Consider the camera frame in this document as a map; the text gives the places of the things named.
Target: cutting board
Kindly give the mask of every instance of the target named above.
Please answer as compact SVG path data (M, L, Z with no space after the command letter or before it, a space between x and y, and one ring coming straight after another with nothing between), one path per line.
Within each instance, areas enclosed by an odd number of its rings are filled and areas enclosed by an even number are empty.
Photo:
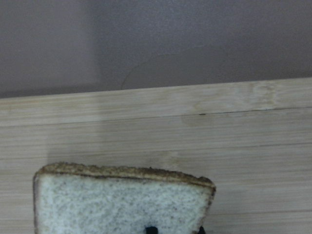
M0 233L34 233L32 176L58 161L206 176L207 234L307 234L312 78L0 99Z

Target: wooden cutting board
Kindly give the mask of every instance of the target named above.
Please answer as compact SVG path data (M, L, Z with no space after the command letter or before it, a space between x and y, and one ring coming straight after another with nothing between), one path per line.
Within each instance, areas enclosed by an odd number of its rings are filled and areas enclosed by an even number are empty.
M0 99L0 233L34 233L32 176L57 161L209 177L207 234L307 234L312 78Z

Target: wood grain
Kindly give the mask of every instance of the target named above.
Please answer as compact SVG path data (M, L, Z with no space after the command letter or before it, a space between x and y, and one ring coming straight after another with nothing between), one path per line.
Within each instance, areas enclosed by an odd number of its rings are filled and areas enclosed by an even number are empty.
M33 233L32 176L57 161L209 177L217 194L207 234L309 233L311 84L307 78L2 99L0 233Z

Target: white bread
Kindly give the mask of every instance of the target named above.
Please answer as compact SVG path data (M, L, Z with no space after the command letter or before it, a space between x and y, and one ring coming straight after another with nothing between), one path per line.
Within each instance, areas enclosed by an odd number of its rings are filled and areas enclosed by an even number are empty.
M35 233L196 234L214 194L180 172L50 164L34 176Z

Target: gray surface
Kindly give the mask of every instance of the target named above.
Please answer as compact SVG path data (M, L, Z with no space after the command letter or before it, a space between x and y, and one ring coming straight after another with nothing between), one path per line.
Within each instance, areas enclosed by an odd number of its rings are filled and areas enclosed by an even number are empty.
M0 13L0 97L312 76L310 0L12 0Z

